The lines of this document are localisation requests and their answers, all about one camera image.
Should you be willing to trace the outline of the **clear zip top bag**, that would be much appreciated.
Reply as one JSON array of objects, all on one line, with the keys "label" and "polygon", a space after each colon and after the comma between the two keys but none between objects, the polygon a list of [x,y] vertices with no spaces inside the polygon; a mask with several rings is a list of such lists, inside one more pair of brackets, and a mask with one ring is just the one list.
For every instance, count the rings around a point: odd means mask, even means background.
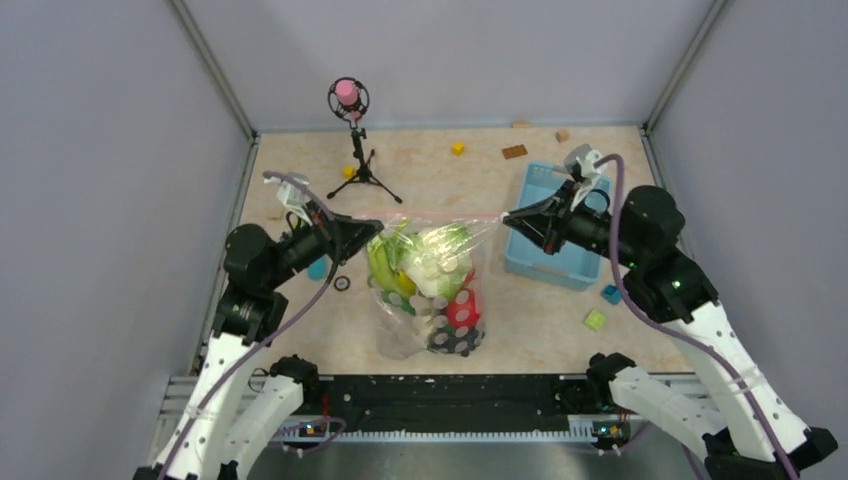
[{"label": "clear zip top bag", "polygon": [[498,214],[372,211],[384,228],[364,248],[379,310],[377,348],[404,360],[421,352],[468,357],[486,337],[486,243]]}]

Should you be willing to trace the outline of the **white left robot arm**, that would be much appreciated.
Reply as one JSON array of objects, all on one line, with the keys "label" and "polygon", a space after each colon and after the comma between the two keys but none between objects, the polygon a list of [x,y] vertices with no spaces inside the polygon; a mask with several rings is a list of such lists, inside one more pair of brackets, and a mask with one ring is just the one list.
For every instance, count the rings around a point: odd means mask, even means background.
[{"label": "white left robot arm", "polygon": [[215,310],[206,355],[175,430],[137,479],[245,479],[283,422],[308,413],[321,393],[315,364],[283,357],[270,369],[256,398],[241,410],[245,389],[272,342],[323,296],[316,294],[288,321],[278,287],[317,260],[338,268],[384,229],[377,219],[356,219],[330,210],[300,178],[263,174],[284,198],[296,190],[302,225],[274,240],[253,223],[235,227],[225,241],[227,284]]}]

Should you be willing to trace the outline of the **black grape bunch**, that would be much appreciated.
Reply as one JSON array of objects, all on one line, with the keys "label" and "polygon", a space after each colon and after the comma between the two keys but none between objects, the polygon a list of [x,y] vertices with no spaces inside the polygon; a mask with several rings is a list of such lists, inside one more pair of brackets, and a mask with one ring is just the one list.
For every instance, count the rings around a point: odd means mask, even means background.
[{"label": "black grape bunch", "polygon": [[485,336],[482,329],[444,326],[428,334],[425,347],[434,353],[468,357],[481,346]]}]

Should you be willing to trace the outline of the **yellow banana pepper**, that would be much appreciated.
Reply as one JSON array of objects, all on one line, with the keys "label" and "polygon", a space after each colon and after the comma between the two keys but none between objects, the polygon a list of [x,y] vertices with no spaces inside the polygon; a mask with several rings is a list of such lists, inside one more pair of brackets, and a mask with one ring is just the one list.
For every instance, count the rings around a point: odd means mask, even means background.
[{"label": "yellow banana pepper", "polygon": [[395,291],[404,299],[409,299],[417,293],[417,285],[403,270],[394,273]]}]

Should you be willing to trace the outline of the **red tomato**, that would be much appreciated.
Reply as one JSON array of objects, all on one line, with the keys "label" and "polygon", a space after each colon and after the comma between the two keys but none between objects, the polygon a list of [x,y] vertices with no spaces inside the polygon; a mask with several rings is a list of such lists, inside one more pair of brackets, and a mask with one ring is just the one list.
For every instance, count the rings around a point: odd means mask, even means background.
[{"label": "red tomato", "polygon": [[481,318],[476,292],[470,288],[461,289],[447,305],[445,315],[454,328],[475,328]]}]

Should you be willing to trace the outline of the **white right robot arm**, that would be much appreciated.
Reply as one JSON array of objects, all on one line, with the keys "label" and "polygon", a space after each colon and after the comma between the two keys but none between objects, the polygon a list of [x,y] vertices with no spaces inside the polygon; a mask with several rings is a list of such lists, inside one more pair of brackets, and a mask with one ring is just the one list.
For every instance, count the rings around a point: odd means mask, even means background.
[{"label": "white right robot arm", "polygon": [[797,416],[753,361],[716,288],[679,249],[685,219],[667,190],[626,189],[619,177],[605,210],[586,204],[608,164],[624,174],[621,156],[588,145],[575,148],[562,165],[567,179],[550,197],[501,220],[548,255],[570,243],[608,259],[623,302],[648,327],[672,338],[710,401],[693,401],[615,353],[591,359],[589,404],[600,412],[620,407],[643,417],[680,442],[712,479],[798,478],[837,450],[836,438]]}]

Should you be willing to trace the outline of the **white cauliflower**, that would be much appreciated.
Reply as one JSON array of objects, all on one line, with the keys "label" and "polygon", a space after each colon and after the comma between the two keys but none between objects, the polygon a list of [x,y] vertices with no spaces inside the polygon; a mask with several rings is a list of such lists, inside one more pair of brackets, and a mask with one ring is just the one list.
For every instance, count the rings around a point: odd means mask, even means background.
[{"label": "white cauliflower", "polygon": [[408,237],[400,265],[425,297],[452,299],[473,268],[467,225],[430,227]]}]

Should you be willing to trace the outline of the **light blue plastic basket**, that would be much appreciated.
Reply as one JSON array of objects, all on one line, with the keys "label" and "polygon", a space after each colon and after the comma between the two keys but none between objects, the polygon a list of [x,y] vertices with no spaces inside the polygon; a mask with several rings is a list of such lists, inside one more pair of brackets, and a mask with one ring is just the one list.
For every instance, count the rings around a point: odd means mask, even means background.
[{"label": "light blue plastic basket", "polygon": [[567,178],[555,165],[532,162],[527,166],[516,210],[518,221],[509,224],[505,269],[532,280],[584,291],[600,278],[600,256],[566,239],[563,220],[540,214]]}]

